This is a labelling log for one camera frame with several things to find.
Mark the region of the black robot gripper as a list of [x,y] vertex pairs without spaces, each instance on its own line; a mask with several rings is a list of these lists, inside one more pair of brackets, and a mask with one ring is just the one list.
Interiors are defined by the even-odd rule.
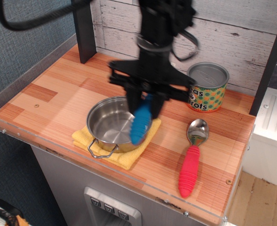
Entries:
[[109,63],[112,69],[110,83],[124,88],[130,113],[135,113],[140,106],[143,92],[152,94],[150,112],[152,118],[156,119],[165,101],[188,101],[190,86],[195,82],[171,65],[169,55],[172,43],[159,46],[139,35],[137,45],[137,60]]

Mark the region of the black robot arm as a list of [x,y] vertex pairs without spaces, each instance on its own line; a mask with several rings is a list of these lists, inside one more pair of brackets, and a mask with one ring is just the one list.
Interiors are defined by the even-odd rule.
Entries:
[[190,0],[141,0],[141,31],[137,36],[137,60],[111,61],[110,82],[126,91],[130,113],[142,102],[142,94],[152,96],[150,113],[158,117],[165,101],[187,102],[189,89],[196,81],[175,69],[169,60],[174,38],[181,34],[198,46],[197,39],[185,29],[193,25],[195,10]]

